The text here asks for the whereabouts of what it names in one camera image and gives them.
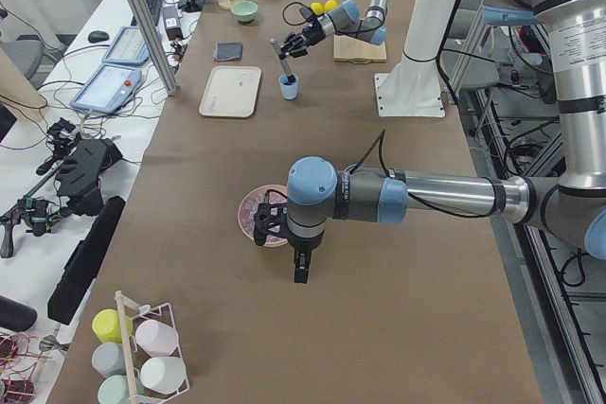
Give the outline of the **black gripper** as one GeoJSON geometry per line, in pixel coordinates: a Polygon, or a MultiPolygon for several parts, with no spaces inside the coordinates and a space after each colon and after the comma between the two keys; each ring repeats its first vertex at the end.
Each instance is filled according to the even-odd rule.
{"type": "Polygon", "coordinates": [[[253,239],[264,246],[268,236],[286,239],[294,249],[294,282],[307,284],[312,264],[312,253],[322,242],[324,230],[319,234],[298,234],[288,225],[287,204],[261,202],[254,213],[253,239]]]}
{"type": "Polygon", "coordinates": [[[306,25],[300,32],[290,32],[283,40],[280,51],[284,58],[299,58],[308,54],[308,48],[326,39],[319,25],[306,25]]]}

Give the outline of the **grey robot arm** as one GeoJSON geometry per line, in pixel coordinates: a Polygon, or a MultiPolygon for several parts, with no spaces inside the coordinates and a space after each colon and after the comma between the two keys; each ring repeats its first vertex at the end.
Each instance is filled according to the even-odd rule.
{"type": "MultiPolygon", "coordinates": [[[[346,36],[364,43],[383,44],[388,0],[370,0],[360,12],[353,0],[316,13],[309,6],[299,10],[301,31],[289,33],[274,50],[284,71],[281,82],[293,88],[296,77],[287,60],[307,55],[329,37],[346,36]]],[[[292,164],[283,203],[263,202],[254,216],[257,244],[269,235],[287,240],[294,250],[294,281],[309,280],[312,253],[322,242],[328,219],[398,223],[408,202],[405,180],[387,167],[365,168],[362,161],[337,170],[332,163],[308,156],[292,164]]]]}
{"type": "MultiPolygon", "coordinates": [[[[375,82],[380,116],[439,116],[430,102],[437,61],[459,0],[416,0],[401,62],[375,82]]],[[[294,281],[307,283],[312,251],[321,244],[326,219],[402,222],[409,207],[460,218],[502,216],[527,224],[605,259],[605,0],[484,0],[489,26],[542,23],[549,40],[565,171],[556,178],[506,180],[458,177],[388,168],[383,132],[355,164],[338,171],[321,157],[304,157],[290,168],[287,201],[269,204],[269,190],[254,215],[253,239],[285,238],[294,247],[294,281]],[[363,164],[379,144],[381,167],[363,164]]],[[[276,52],[281,61],[307,55],[328,37],[350,36],[381,44],[388,0],[370,0],[365,16],[353,0],[315,15],[304,6],[305,27],[289,33],[276,52]]]]}

